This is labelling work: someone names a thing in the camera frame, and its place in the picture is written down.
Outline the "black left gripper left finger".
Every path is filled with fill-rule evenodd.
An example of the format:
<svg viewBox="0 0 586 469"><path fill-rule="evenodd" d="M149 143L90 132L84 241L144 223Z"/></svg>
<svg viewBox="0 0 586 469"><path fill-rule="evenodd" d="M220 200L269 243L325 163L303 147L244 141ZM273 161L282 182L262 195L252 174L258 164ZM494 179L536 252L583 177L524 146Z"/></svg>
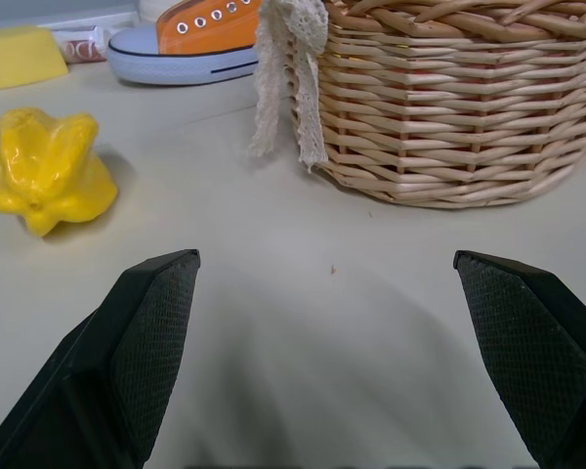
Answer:
<svg viewBox="0 0 586 469"><path fill-rule="evenodd" d="M0 469L143 469L172 395L200 255L124 271L0 425Z"/></svg>

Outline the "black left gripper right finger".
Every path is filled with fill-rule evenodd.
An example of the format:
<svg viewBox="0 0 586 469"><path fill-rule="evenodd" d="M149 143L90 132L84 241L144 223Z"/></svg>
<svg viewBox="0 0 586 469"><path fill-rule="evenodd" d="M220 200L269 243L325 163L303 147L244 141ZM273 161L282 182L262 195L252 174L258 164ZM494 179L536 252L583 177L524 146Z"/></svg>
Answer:
<svg viewBox="0 0 586 469"><path fill-rule="evenodd" d="M459 250L481 357L540 469L586 469L586 306L554 274Z"/></svg>

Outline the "yellow star-shaped toy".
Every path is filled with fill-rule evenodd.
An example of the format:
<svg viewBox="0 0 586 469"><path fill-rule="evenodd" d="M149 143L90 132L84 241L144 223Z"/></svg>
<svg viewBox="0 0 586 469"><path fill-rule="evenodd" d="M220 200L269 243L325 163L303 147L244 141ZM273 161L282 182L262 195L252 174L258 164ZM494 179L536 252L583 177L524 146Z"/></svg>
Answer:
<svg viewBox="0 0 586 469"><path fill-rule="evenodd" d="M63 118L36 107L0 118L0 213L47 235L57 224L86 223L103 213L118 187L94 151L99 124L89 113Z"/></svg>

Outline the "woven wicker basket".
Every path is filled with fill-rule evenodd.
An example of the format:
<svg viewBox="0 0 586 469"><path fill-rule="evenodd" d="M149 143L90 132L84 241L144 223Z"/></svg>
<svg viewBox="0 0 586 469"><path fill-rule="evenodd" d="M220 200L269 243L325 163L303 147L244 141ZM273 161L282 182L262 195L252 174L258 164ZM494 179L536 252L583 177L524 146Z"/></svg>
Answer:
<svg viewBox="0 0 586 469"><path fill-rule="evenodd" d="M586 0L323 0L318 108L342 187L513 204L586 160Z"/></svg>

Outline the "white printed package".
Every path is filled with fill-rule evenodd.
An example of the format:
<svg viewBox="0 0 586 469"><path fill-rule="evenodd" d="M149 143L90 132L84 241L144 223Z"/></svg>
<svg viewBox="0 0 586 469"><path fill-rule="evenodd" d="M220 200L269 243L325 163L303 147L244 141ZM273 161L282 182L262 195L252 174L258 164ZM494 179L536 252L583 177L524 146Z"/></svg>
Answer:
<svg viewBox="0 0 586 469"><path fill-rule="evenodd" d="M106 61L108 43L118 28L94 25L50 31L67 64L92 64Z"/></svg>

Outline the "yellow sponge block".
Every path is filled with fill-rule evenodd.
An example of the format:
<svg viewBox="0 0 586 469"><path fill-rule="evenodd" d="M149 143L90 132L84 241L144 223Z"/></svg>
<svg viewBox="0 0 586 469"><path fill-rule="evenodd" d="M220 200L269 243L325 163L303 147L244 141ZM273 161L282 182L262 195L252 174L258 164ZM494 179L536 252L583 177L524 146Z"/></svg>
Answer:
<svg viewBox="0 0 586 469"><path fill-rule="evenodd" d="M50 30L38 26L0 28L0 90L68 74Z"/></svg>

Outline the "orange and white sneaker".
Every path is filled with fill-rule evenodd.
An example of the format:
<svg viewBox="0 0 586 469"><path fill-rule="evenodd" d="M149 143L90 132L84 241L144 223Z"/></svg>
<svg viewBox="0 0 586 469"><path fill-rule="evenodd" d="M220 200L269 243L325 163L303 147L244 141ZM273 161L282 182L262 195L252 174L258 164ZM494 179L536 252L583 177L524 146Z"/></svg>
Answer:
<svg viewBox="0 0 586 469"><path fill-rule="evenodd" d="M203 85L250 75L262 0L183 0L156 22L121 30L106 59L115 76L145 85Z"/></svg>

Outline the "cream lace ribbon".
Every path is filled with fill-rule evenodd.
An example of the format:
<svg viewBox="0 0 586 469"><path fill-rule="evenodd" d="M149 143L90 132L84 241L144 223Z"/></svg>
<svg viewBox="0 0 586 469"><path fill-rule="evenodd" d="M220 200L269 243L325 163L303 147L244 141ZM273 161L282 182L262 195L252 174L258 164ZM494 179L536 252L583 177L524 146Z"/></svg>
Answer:
<svg viewBox="0 0 586 469"><path fill-rule="evenodd" d="M319 116L318 59L328 37L322 0L263 0L259 8L254 73L258 104L253 156L274 150L284 93L292 99L299 161L309 169L328 161Z"/></svg>

